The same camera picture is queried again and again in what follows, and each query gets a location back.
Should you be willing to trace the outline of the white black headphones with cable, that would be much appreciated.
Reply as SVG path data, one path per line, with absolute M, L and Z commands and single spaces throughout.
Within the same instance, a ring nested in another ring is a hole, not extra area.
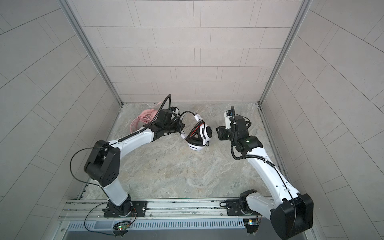
M 184 132 L 183 126 L 183 117 L 190 113 L 194 116 L 194 119 L 197 121 L 196 125 L 192 128 L 192 130 L 186 134 Z M 212 138 L 212 129 L 209 125 L 206 124 L 206 122 L 202 119 L 202 117 L 194 112 L 191 111 L 184 111 L 181 113 L 181 116 L 179 117 L 179 121 L 181 124 L 181 131 L 180 135 L 183 140 L 185 140 L 188 144 L 188 147 L 193 151 L 201 151 L 205 147 L 208 147 L 210 145 L 210 140 Z

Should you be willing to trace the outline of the pink headphones with cable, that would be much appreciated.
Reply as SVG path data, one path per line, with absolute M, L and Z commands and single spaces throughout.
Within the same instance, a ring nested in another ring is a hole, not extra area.
M 156 107 L 160 105 L 162 102 L 157 103 L 153 108 L 142 111 L 132 122 L 130 125 L 131 133 L 137 131 L 139 129 L 139 125 L 143 126 L 149 124 L 158 113 Z

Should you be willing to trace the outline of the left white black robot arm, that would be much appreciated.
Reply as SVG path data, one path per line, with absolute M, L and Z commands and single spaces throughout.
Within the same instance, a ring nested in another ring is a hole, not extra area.
M 84 171 L 97 181 L 108 197 L 107 206 L 103 209 L 105 217 L 134 215 L 132 199 L 118 179 L 121 158 L 145 144 L 182 130 L 183 124 L 177 109 L 171 106 L 171 99 L 172 95 L 167 95 L 154 119 L 141 129 L 118 140 L 95 143 Z

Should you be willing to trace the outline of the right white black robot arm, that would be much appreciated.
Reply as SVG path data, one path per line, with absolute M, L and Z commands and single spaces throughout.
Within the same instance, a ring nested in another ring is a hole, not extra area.
M 257 213 L 268 219 L 277 235 L 287 240 L 313 227 L 314 202 L 308 194 L 301 194 L 282 175 L 269 158 L 263 144 L 249 134 L 251 121 L 236 114 L 231 107 L 225 113 L 225 126 L 217 127 L 218 138 L 230 141 L 231 155 L 236 161 L 246 160 L 258 172 L 271 193 L 268 199 L 256 190 L 240 195 L 241 211 Z

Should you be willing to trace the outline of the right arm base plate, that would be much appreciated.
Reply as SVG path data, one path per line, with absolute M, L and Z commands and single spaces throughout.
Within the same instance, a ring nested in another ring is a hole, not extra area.
M 245 202 L 240 199 L 224 200 L 220 207 L 225 208 L 228 216 L 260 216 L 261 214 L 246 207 Z

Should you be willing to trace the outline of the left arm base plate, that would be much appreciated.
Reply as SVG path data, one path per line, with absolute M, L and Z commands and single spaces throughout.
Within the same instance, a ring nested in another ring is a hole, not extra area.
M 141 218 L 145 216 L 147 205 L 147 201 L 128 201 L 121 206 L 115 206 L 112 202 L 108 202 L 102 211 L 105 218 Z

